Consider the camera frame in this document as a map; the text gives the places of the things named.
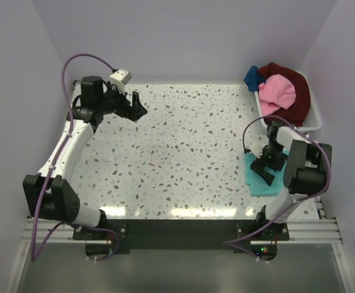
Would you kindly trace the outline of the teal t shirt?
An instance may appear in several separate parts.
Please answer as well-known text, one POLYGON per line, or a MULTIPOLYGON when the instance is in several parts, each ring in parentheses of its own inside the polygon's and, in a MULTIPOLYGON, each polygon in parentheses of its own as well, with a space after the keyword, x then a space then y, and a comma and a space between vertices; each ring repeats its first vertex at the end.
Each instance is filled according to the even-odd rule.
POLYGON ((283 175, 285 171, 285 165, 281 171, 274 171, 270 168, 265 168, 267 172, 275 176, 273 184, 269 186, 267 183, 265 183, 262 177, 250 169, 250 165, 255 158, 256 157, 251 153, 244 155, 245 184, 249 186, 251 196, 274 197, 278 195, 284 188, 283 175))

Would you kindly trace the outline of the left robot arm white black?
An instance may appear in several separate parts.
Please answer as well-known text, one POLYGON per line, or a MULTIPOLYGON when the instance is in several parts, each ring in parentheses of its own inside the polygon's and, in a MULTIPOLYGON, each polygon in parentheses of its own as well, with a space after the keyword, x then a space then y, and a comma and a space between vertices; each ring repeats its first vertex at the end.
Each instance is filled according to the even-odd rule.
POLYGON ((86 76, 80 82, 81 93, 70 103, 71 111, 57 146, 35 175, 26 175, 23 189, 30 215, 87 226, 87 233, 102 239, 108 233, 104 212, 83 206, 70 185, 76 164, 87 143, 97 131, 105 115, 116 114, 138 121, 147 114, 138 92, 127 94, 125 86, 131 75, 118 70, 106 82, 99 76, 86 76))

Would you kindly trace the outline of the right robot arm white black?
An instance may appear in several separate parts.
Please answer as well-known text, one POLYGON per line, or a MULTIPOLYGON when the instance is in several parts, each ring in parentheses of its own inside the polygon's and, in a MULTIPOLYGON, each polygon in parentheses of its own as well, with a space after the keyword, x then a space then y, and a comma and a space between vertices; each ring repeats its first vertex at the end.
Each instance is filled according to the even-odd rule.
POLYGON ((319 143, 297 127, 272 122, 267 127, 267 143, 244 147, 255 159, 249 169, 270 186, 275 176, 269 171, 283 172, 283 188, 276 199, 257 214, 251 235, 267 240, 302 202, 325 193, 332 176, 333 147, 319 143))

